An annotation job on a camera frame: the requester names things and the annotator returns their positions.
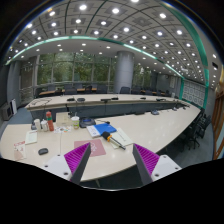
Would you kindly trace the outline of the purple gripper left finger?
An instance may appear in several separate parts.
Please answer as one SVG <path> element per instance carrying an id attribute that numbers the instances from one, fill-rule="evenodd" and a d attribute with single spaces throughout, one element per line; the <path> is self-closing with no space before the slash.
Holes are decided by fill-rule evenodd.
<path id="1" fill-rule="evenodd" d="M 89 156 L 91 154 L 91 145 L 86 143 L 81 145 L 72 151 L 66 153 L 64 158 L 70 168 L 72 177 L 70 181 L 74 184 L 79 184 Z"/>

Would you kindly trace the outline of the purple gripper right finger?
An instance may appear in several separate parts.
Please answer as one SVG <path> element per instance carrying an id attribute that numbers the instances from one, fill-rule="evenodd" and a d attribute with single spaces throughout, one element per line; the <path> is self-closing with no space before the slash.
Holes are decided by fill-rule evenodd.
<path id="1" fill-rule="evenodd" d="M 143 185 L 152 183 L 151 175 L 160 156 L 138 144 L 133 144 L 133 156 Z"/>

